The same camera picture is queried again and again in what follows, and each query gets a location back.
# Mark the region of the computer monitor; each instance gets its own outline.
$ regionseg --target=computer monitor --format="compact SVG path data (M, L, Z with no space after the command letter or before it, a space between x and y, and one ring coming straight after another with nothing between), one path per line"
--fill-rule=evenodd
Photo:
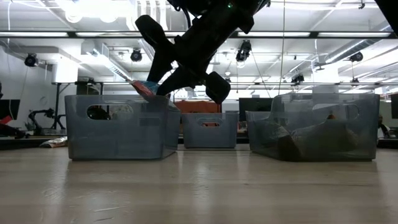
M272 98L240 98L239 120L246 121L246 111L270 112L272 100Z
M17 119L20 100L0 100L0 120L7 116Z

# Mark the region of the desk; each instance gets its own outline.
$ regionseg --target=desk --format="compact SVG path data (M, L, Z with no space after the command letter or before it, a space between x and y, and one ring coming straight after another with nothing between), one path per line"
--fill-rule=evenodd
M378 148L398 149L398 139L379 139Z

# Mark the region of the transparent plastic bin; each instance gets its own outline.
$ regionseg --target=transparent plastic bin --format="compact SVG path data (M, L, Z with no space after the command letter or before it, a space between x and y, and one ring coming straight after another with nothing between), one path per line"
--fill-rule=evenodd
M87 110L109 105L110 120L88 117ZM180 110L157 96L66 96L69 158L161 159L177 150Z
M269 116L246 112L250 149L283 161L371 161L379 102L373 94L277 96Z
M184 145L186 148L235 148L238 120L238 113L183 114Z

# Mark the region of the fluorescent light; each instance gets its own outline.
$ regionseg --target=fluorescent light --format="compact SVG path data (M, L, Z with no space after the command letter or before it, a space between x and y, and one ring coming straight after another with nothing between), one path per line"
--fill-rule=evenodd
M140 37L138 31L135 32L77 32L78 37Z
M240 37L308 37L309 32L250 32L245 34L244 32L238 32Z
M68 37L66 32L0 32L0 37Z
M166 35L166 37L176 37L176 36L182 36L184 35L185 32L164 32L164 34Z
M319 37L388 37L390 32L320 32Z

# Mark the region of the orange object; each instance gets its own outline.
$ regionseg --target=orange object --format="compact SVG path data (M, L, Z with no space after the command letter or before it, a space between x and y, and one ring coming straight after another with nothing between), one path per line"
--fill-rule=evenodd
M209 101L175 102L181 113L221 113L221 105Z

